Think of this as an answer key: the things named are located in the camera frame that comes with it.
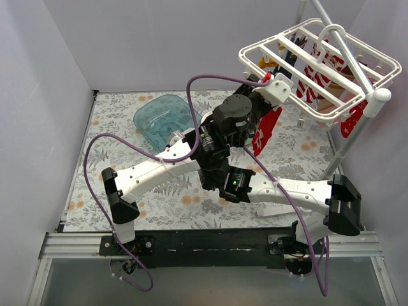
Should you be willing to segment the red sock white pattern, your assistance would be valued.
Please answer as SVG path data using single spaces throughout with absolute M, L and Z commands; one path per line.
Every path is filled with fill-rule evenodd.
M 261 118 L 258 129 L 252 139 L 252 149 L 255 156 L 259 156 L 272 137 L 273 129 L 282 113 L 282 107 L 270 110 Z

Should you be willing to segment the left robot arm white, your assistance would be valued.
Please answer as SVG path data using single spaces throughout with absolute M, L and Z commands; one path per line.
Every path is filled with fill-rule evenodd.
M 104 169 L 101 174 L 105 193 L 112 215 L 113 230 L 116 237 L 115 249 L 123 255 L 131 254 L 136 246 L 135 219 L 140 212 L 136 201 L 146 192 L 180 175 L 200 169 L 197 161 L 187 158 L 179 162 L 164 162 L 165 159 L 178 159 L 190 153 L 194 141 L 189 143 L 186 136 L 194 136 L 194 130 L 186 134 L 174 132 L 169 144 L 162 153 L 156 155 L 158 161 L 148 159 L 125 170 Z

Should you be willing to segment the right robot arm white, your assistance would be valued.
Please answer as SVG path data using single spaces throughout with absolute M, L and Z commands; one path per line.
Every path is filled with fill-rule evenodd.
M 360 234 L 361 194 L 344 175 L 329 180 L 302 181 L 274 177 L 261 165 L 262 173 L 231 166 L 230 148 L 244 147 L 248 139 L 267 142 L 281 114 L 250 84 L 242 84 L 201 120 L 197 160 L 201 185 L 218 190 L 233 203 L 272 202 L 289 205 L 298 216 L 288 238 L 295 253 L 305 252 L 318 240 L 336 233 Z

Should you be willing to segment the white clip hanger rack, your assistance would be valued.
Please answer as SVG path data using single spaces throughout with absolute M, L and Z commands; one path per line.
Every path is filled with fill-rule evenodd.
M 379 65 L 371 68 L 358 56 L 347 60 L 329 37 L 331 31 Z M 325 26 L 318 18 L 243 47 L 238 60 L 247 75 L 259 78 L 253 90 L 271 107 L 293 104 L 302 116 L 327 128 L 344 122 L 370 102 L 374 105 L 367 116 L 376 116 L 391 98 L 388 88 L 393 79 L 402 72 L 394 58 L 345 32 L 342 26 Z

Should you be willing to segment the yellow sock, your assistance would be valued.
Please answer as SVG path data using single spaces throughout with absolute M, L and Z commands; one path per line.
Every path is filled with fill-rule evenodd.
M 278 49 L 279 49 L 279 51 L 278 51 L 279 57 L 283 58 L 285 56 L 285 54 L 286 54 L 286 48 L 279 43 L 278 44 Z M 261 69 L 264 69 L 264 68 L 276 68 L 276 67 L 279 66 L 279 64 L 276 63 L 273 59 L 263 55 L 261 57 L 261 59 L 259 60 L 259 62 L 258 62 L 258 66 Z

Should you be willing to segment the red white striped sock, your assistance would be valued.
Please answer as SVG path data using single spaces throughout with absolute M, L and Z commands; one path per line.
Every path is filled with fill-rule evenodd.
M 345 65 L 343 59 L 336 55 L 332 55 L 330 52 L 327 52 L 325 54 L 322 63 L 325 64 L 330 69 L 335 70 L 337 72 L 341 72 Z M 334 96 L 339 97 L 339 94 L 342 94 L 342 92 L 344 91 L 344 89 L 341 86 L 339 86 L 334 81 L 329 79 L 326 75 L 321 74 L 318 71 L 315 71 L 311 66 L 306 66 L 304 68 L 304 73 L 306 77 L 311 79 L 314 83 L 318 84 L 320 87 L 326 89 Z M 298 98 L 302 99 L 308 104 L 323 99 L 323 97 L 320 96 L 313 88 L 309 87 L 306 83 L 304 83 L 301 80 L 298 81 L 296 95 Z

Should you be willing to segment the dark green sock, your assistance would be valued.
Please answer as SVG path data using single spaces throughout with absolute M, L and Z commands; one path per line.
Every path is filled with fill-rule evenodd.
M 307 37 L 304 36 L 304 35 L 296 36 L 294 38 L 291 38 L 291 41 L 296 46 L 304 49 L 304 46 L 307 43 Z M 279 47 L 279 56 L 280 56 L 280 58 L 284 59 L 288 64 L 294 66 L 296 61 L 297 61 L 297 55 L 293 54 L 291 51 L 289 51 L 285 46 L 281 45 L 280 43 L 278 44 L 278 47 Z M 292 74 L 279 64 L 274 68 L 274 71 L 273 71 L 274 75 L 277 74 L 277 73 L 282 73 L 283 75 L 285 75 L 289 79 L 291 79 L 291 77 L 292 77 Z

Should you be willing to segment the floral tablecloth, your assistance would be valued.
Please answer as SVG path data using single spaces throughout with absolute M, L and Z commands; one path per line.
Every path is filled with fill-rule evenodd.
M 137 149 L 154 153 L 133 122 L 134 114 L 158 92 L 99 93 L 94 102 L 84 149 L 65 219 L 66 232 L 108 231 L 104 211 L 109 206 L 101 172 L 111 167 L 123 170 L 144 161 Z M 332 160 L 335 148 L 331 136 L 308 120 L 297 128 L 299 110 L 284 107 L 268 145 L 257 159 L 242 149 L 232 149 L 230 164 L 261 172 L 267 169 L 274 177 L 317 180 Z M 259 217 L 258 210 L 271 208 L 269 203 L 230 203 L 215 191 L 201 188 L 197 173 L 188 173 L 155 187 L 137 201 L 140 216 L 137 230 L 175 230 L 203 228 L 254 228 L 289 226 L 294 213 Z

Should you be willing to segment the red snowflake sock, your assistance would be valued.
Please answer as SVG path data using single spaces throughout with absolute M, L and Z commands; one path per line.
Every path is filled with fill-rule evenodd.
M 363 111 L 367 106 L 367 100 L 362 101 L 352 109 L 350 109 L 350 116 L 340 124 L 340 132 L 343 138 L 348 138 L 348 136 L 353 131 L 354 127 L 357 125 L 358 121 L 363 115 Z

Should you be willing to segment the teal plastic basin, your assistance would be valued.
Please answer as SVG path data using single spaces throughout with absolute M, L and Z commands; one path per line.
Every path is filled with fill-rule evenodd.
M 133 122 L 156 152 L 167 146 L 173 132 L 194 128 L 188 102 L 174 94 L 165 94 L 142 106 Z

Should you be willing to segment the metal drying stand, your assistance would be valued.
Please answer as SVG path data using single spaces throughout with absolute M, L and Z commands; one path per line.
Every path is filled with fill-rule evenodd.
M 295 75 L 298 81 L 303 81 L 323 97 L 322 100 L 308 104 L 296 96 L 294 102 L 304 114 L 310 115 L 326 129 L 331 129 L 337 124 L 340 125 L 351 115 L 350 109 L 367 100 L 368 104 L 361 119 L 321 176 L 322 179 L 328 179 L 330 175 L 334 174 L 335 169 L 340 165 L 355 142 L 363 124 L 370 118 L 374 118 L 384 104 L 390 100 L 391 92 L 388 87 L 402 68 L 398 62 L 346 33 L 341 25 L 330 21 L 328 14 L 319 1 L 312 1 L 311 5 L 321 16 L 317 22 L 322 29 L 319 34 L 313 34 L 306 29 L 309 22 L 302 21 L 306 2 L 300 1 L 293 30 L 286 37 L 286 40 L 295 45 L 291 38 L 304 35 L 307 37 L 307 43 L 304 49 L 295 45 L 294 50 L 283 45 L 297 55 L 295 65 L 288 64 L 284 59 L 279 56 L 276 57 L 270 52 L 264 55 L 273 59 L 292 75 Z M 327 52 L 344 60 L 345 65 L 341 72 L 332 70 L 322 63 Z M 315 71 L 326 75 L 341 86 L 344 89 L 342 94 L 339 94 L 339 97 L 334 96 L 314 83 L 305 76 L 304 68 L 306 66 L 311 66 Z

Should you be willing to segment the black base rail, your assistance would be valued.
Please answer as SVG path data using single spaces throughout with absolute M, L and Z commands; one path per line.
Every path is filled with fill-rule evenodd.
M 99 255 L 131 252 L 147 268 L 258 266 L 295 275 L 313 268 L 308 246 L 295 241 L 292 227 L 137 231 L 125 246 L 122 250 L 112 235 L 103 236 Z

